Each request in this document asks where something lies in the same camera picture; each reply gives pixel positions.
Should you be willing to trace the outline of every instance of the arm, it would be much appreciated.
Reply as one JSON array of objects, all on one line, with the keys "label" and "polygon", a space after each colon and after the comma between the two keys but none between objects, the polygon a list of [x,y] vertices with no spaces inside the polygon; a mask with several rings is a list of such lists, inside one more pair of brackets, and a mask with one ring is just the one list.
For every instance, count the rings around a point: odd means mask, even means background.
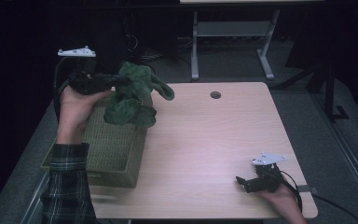
[{"label": "arm", "polygon": [[81,134],[93,105],[110,91],[81,95],[62,92],[56,144],[52,149],[49,181],[41,195],[42,223],[96,223],[86,173],[88,144]]},{"label": "arm", "polygon": [[295,195],[286,186],[281,184],[273,193],[267,190],[263,190],[257,192],[256,194],[269,202],[272,207],[290,224],[307,223],[300,209],[298,208]]}]

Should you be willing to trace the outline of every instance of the human hand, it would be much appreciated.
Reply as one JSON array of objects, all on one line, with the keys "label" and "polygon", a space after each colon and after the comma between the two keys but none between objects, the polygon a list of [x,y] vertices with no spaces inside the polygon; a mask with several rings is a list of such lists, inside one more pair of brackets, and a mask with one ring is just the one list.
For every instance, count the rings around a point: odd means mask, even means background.
[{"label": "human hand", "polygon": [[256,194],[270,203],[272,207],[289,223],[307,223],[298,207],[296,196],[285,185],[280,184],[274,192],[263,190],[258,191]]},{"label": "human hand", "polygon": [[61,95],[60,121],[57,131],[57,144],[81,144],[81,134],[92,108],[111,91],[83,95],[67,86]]}]

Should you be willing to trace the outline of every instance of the woven basket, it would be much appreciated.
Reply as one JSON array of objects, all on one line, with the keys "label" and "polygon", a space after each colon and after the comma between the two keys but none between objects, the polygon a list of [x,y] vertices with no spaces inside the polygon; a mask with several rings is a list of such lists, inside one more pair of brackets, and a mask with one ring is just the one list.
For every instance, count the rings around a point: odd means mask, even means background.
[{"label": "woven basket", "polygon": [[[96,104],[83,132],[83,142],[89,143],[89,184],[135,188],[147,129],[138,128],[133,124],[120,126],[105,123],[103,114],[108,103],[108,99],[103,99]],[[143,101],[143,105],[152,104],[151,97]],[[52,147],[41,165],[46,171],[51,161],[51,149]]]}]

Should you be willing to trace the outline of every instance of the plaid sleeve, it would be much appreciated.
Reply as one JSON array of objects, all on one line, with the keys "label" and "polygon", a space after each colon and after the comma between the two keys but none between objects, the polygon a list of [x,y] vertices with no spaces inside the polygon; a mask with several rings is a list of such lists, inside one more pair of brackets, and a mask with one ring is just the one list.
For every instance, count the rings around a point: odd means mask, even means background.
[{"label": "plaid sleeve", "polygon": [[97,223],[86,173],[88,144],[54,145],[40,200],[42,223]]}]

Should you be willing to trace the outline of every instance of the dark background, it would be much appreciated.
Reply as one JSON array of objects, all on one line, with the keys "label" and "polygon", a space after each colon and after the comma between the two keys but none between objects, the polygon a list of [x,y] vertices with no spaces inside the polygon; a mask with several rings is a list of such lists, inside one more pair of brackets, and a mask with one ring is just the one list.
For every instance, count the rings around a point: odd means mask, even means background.
[{"label": "dark background", "polygon": [[[177,16],[188,13],[185,11],[140,11],[129,17],[125,11],[61,8],[62,4],[77,6],[81,2],[63,1],[57,7],[46,0],[0,1],[0,191],[52,99],[58,49],[88,45],[116,71],[121,60],[136,61],[142,45],[174,55],[176,37],[191,32]],[[297,13],[283,11],[276,35],[296,40],[289,66],[307,69],[320,59],[334,59],[337,78],[350,88],[358,104],[356,3]],[[301,22],[293,22],[291,17]],[[123,18],[131,22],[123,23]],[[139,51],[128,51],[131,40],[126,34],[139,36]]]}]

